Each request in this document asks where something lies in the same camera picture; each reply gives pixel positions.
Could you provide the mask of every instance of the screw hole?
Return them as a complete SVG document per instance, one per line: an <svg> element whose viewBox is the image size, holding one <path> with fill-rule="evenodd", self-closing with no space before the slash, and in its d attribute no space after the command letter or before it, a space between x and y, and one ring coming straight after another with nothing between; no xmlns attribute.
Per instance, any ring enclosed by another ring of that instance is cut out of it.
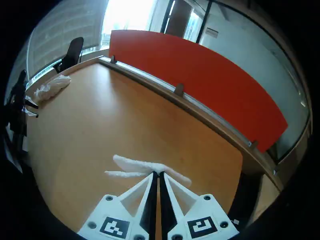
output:
<svg viewBox="0 0 320 240"><path fill-rule="evenodd" d="M172 239L172 240L182 240L183 237L182 237L180 234L175 234L175 235L172 236L171 239Z"/></svg>
<svg viewBox="0 0 320 240"><path fill-rule="evenodd" d="M88 227L91 229L95 229L97 227L95 222L88 222Z"/></svg>
<svg viewBox="0 0 320 240"><path fill-rule="evenodd" d="M133 239L134 240L145 240L146 238L144 236L142 236L142 235L136 235L136 236L134 236Z"/></svg>
<svg viewBox="0 0 320 240"><path fill-rule="evenodd" d="M227 222L220 223L220 227L222 227L222 228L226 228L227 226L228 226Z"/></svg>

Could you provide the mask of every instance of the wooden desk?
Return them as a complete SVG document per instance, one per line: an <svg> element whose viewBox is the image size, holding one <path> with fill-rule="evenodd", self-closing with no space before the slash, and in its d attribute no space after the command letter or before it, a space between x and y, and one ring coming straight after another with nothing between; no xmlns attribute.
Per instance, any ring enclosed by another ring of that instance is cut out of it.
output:
<svg viewBox="0 0 320 240"><path fill-rule="evenodd" d="M171 102L103 65L70 77L70 85L41 106L39 118L28 119L36 181L66 226L77 232L103 195L120 195L141 180L108 178L105 170L120 170L114 154L166 164L192 180L190 190L213 194L229 211L242 166L236 148Z"/></svg>

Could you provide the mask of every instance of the black office chair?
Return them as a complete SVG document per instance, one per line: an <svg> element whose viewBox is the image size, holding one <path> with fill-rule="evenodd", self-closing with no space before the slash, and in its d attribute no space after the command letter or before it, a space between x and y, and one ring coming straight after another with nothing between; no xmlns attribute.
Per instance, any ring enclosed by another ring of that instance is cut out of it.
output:
<svg viewBox="0 0 320 240"><path fill-rule="evenodd" d="M83 46L83 37L75 38L70 42L69 49L67 51L66 56L53 66L53 68L57 71L57 73L66 70L78 63L79 56Z"/></svg>

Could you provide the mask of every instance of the orange divider panel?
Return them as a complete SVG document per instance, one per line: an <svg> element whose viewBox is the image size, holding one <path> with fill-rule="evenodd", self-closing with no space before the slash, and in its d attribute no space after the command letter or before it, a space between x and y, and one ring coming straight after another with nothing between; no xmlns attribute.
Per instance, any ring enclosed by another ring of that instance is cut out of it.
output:
<svg viewBox="0 0 320 240"><path fill-rule="evenodd" d="M264 152L288 127L280 109L249 74L218 53L185 39L114 30L109 56L177 86L240 131Z"/></svg>

